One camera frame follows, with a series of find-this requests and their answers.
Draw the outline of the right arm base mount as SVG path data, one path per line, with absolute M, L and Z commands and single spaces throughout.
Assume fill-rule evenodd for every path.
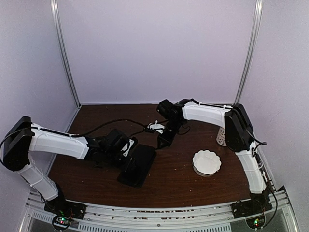
M 265 212 L 272 208 L 271 203 L 261 204 L 252 199 L 231 204 L 234 219 L 245 218 L 247 226 L 254 230 L 262 229 L 266 225 Z

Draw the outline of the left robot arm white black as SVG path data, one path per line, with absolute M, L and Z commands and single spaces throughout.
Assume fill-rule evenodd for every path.
M 58 214 L 64 215 L 70 209 L 69 203 L 60 195 L 60 187 L 36 167 L 29 152 L 123 165 L 137 142 L 136 138 L 130 139 L 117 129 L 106 136 L 92 138 L 47 129 L 32 123 L 29 116 L 23 116 L 1 142 L 3 155 L 0 161 L 7 169 L 19 173 Z

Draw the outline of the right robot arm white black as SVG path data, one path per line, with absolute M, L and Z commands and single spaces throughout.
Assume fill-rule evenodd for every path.
M 158 148 L 171 146 L 180 127 L 189 120 L 217 125 L 225 129 L 227 147 L 238 156 L 249 183 L 253 199 L 248 201 L 248 210 L 258 213 L 266 205 L 262 194 L 267 189 L 265 174 L 257 160 L 256 148 L 261 144 L 253 135 L 253 126 L 242 104 L 214 105 L 194 99 L 172 103 L 165 99 L 157 106 L 157 112 L 167 120 L 162 134 L 158 135 Z

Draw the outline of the black zippered tool case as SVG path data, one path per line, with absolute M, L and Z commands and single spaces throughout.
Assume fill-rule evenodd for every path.
M 140 189 L 156 157 L 156 148 L 148 145 L 137 145 L 129 156 L 117 181 L 121 184 Z

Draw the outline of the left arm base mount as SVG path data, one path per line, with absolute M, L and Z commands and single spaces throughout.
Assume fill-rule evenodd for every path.
M 52 226 L 57 231 L 63 231 L 69 228 L 75 219 L 83 219 L 86 211 L 86 205 L 82 203 L 66 202 L 64 206 L 56 207 L 46 202 L 44 210 L 55 214 L 52 218 Z

